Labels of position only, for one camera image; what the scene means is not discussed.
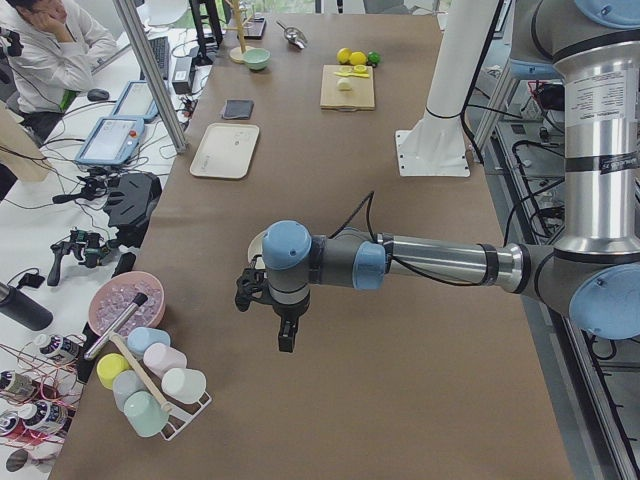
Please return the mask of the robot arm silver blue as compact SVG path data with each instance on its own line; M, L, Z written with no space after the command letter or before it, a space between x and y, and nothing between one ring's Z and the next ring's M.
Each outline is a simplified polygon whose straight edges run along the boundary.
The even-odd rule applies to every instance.
M455 244L350 231L314 236L295 221L262 237L261 301L280 318L290 352L313 284L375 290L408 270L455 286L535 298L601 338L639 333L639 5L635 1L522 1L513 61L550 65L565 89L564 230L552 245Z

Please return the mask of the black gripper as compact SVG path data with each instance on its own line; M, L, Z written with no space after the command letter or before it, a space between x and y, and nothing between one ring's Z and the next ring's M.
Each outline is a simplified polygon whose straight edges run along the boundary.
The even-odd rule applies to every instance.
M302 300L295 304L276 303L273 309L280 317L278 349L280 352L292 353L295 348L299 319L305 314L305 301Z

